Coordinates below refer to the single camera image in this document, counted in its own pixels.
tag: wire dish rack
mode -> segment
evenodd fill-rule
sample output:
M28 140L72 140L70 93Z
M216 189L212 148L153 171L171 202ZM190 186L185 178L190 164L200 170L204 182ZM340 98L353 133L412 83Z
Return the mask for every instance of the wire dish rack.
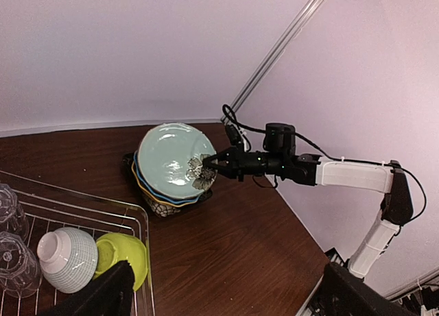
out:
M134 294L131 315L155 315L148 219L140 206L64 189L5 171L0 171L0 182L14 189L25 210L29 222L29 235L25 243L33 253L36 253L42 235L61 227L79 228L94 239L107 232L121 232L144 242L147 248L147 279ZM10 297L2 292L0 316L37 315L68 296L43 279L36 294L25 299Z

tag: robotic arm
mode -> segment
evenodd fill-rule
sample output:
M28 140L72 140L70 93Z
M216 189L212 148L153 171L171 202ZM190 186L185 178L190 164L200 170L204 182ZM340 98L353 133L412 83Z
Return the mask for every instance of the robotic arm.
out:
M384 194L377 218L357 251L348 261L348 270L364 278L373 263L385 252L392 238L413 216L412 198L400 164L388 165L330 160L316 154L295 154L295 128L269 123L265 128L265 152L244 151L237 129L226 126L232 147L203 160L203 166L215 169L230 179L244 180L245 175L277 175L308 186L348 186Z

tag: stack of plates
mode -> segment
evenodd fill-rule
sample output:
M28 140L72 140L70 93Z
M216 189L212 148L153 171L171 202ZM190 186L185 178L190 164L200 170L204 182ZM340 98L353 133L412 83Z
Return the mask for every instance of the stack of plates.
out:
M202 166L202 160L215 153L210 140L194 127L162 124L141 141L132 172L151 202L180 208L196 203L215 181L216 172Z

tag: white bowl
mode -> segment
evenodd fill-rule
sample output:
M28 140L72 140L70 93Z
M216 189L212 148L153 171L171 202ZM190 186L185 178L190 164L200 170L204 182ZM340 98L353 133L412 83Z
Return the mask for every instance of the white bowl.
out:
M213 154L215 149L201 131L182 123L168 123L145 135L137 165L155 191L172 199L187 199L211 187L216 172L205 175L202 159Z
M97 266L95 241L76 228L46 233L38 242L36 253L45 279L63 293L75 293L85 287Z

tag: transparent cup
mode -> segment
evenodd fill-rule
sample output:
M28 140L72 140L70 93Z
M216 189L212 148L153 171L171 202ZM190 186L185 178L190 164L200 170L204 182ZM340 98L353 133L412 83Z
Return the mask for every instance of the transparent cup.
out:
M40 265L20 236L0 232L0 286L12 297L29 297L40 287Z
M25 212L7 184L0 184L0 231L19 235L23 241L29 234Z

